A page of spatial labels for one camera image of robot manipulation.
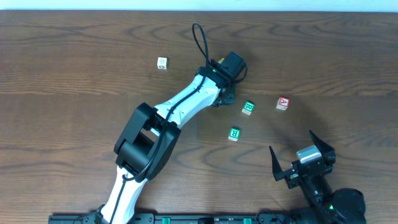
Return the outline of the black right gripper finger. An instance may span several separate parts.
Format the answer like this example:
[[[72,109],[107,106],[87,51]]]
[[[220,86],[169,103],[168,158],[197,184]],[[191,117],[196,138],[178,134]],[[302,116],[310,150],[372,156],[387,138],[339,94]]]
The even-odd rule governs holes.
[[[326,164],[334,164],[336,161],[335,149],[329,144],[321,140],[312,130],[309,131],[309,135],[314,145],[320,151],[322,158]]]
[[[272,160],[272,174],[275,180],[279,181],[282,179],[286,179],[287,177],[290,177],[294,173],[293,169],[283,171],[279,164],[277,156],[275,155],[275,152],[271,146],[269,146],[269,150],[271,153],[271,160]]]

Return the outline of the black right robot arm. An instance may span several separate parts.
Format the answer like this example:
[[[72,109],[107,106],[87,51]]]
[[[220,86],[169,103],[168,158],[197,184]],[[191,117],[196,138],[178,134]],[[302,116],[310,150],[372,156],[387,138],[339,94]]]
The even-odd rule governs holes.
[[[289,189],[300,187],[309,204],[307,208],[283,214],[281,223],[366,223],[366,204],[361,191],[342,188],[333,191],[325,175],[333,170],[335,149],[309,131],[313,145],[296,152],[297,160],[283,170],[272,147],[269,148],[272,174],[285,180]]]

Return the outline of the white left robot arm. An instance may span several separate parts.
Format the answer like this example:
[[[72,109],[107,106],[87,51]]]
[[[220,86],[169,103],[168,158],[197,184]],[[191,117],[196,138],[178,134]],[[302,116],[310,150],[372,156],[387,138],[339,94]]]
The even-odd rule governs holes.
[[[241,73],[247,73],[244,60],[211,60],[173,98],[154,107],[142,103],[134,110],[114,146],[116,181],[96,223],[127,223],[134,216],[145,183],[164,168],[181,128],[202,109],[221,102]]]

